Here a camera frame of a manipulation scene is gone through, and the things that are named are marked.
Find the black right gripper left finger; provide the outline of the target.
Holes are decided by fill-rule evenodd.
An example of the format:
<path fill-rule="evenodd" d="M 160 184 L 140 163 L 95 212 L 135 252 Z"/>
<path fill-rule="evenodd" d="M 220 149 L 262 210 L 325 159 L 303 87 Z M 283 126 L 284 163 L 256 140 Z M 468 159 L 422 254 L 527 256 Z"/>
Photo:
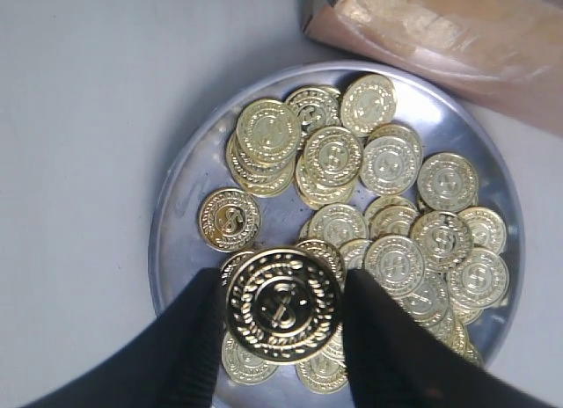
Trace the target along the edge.
<path fill-rule="evenodd" d="M 223 289 L 201 269 L 142 333 L 33 407 L 210 407 L 223 339 Z"/>

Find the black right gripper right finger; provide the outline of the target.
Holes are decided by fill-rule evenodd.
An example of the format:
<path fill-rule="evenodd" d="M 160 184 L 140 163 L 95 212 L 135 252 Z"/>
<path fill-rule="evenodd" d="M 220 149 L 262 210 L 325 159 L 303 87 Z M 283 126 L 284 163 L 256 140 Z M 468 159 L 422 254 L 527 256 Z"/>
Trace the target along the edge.
<path fill-rule="evenodd" d="M 417 325 L 364 270 L 347 274 L 343 344 L 356 407 L 544 407 Z"/>

